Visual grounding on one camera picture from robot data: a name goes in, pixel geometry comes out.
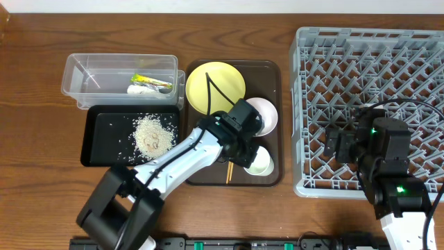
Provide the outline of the pile of rice waste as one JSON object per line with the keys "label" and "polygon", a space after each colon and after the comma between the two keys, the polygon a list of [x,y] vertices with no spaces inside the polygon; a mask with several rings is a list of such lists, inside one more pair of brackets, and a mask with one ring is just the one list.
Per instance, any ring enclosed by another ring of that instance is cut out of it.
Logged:
{"label": "pile of rice waste", "polygon": [[177,144],[178,126],[174,115],[138,114],[128,118],[130,131],[125,132],[129,143],[117,152],[119,162],[139,165],[155,160]]}

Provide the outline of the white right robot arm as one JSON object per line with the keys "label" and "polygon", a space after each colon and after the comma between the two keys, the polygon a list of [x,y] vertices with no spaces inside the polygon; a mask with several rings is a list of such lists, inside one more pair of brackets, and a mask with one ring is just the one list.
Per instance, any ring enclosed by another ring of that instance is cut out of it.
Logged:
{"label": "white right robot arm", "polygon": [[411,132],[384,110],[362,108],[353,131],[327,128],[324,156],[357,166],[357,179],[391,249],[435,249],[431,202],[424,182],[408,172]]}

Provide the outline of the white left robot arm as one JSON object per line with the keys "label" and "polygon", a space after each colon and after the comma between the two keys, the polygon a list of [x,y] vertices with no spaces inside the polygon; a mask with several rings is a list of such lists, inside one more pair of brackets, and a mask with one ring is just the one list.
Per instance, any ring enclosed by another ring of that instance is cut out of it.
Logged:
{"label": "white left robot arm", "polygon": [[257,109],[239,99],[229,112],[201,118],[180,144],[133,169],[109,168],[79,212],[76,223],[102,249],[154,249],[155,228],[164,200],[179,185],[218,159],[249,168],[262,128]]}

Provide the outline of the pink bowl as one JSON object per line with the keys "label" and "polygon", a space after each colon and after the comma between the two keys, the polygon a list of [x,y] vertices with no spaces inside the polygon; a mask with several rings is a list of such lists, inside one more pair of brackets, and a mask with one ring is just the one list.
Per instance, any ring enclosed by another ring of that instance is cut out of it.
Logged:
{"label": "pink bowl", "polygon": [[253,97],[246,101],[252,105],[262,117],[262,127],[255,136],[261,137],[271,133],[278,124],[278,112],[275,106],[267,99],[259,97]]}

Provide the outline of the green yellow snack wrapper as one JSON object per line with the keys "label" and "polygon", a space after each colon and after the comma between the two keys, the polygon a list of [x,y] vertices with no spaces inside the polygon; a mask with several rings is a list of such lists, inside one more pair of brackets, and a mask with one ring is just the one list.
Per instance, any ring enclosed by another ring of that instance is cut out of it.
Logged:
{"label": "green yellow snack wrapper", "polygon": [[171,89],[172,84],[166,81],[161,81],[141,74],[134,74],[130,80],[135,85],[149,85],[154,88]]}

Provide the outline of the white green cup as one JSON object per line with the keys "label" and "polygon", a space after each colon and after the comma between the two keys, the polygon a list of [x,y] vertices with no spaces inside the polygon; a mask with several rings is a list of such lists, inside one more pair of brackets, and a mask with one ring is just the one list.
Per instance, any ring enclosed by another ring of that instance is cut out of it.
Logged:
{"label": "white green cup", "polygon": [[249,168],[244,170],[252,176],[269,176],[274,170],[274,162],[270,153],[262,146],[257,150],[257,155]]}

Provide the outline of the white tissue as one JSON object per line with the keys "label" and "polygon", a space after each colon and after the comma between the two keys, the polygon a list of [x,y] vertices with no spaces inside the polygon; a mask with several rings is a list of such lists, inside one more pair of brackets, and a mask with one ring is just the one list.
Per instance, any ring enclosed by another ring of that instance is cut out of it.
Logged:
{"label": "white tissue", "polygon": [[159,90],[151,88],[147,85],[129,85],[127,88],[128,94],[159,94]]}

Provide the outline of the wooden chopstick with pattern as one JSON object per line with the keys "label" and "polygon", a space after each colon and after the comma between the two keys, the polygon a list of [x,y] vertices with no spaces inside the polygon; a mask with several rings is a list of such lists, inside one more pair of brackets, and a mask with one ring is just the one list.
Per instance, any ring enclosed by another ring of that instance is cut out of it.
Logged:
{"label": "wooden chopstick with pattern", "polygon": [[227,170],[227,175],[226,175],[226,181],[225,181],[225,183],[226,184],[228,184],[229,182],[228,182],[228,171],[229,171],[229,167],[228,167],[228,170]]}

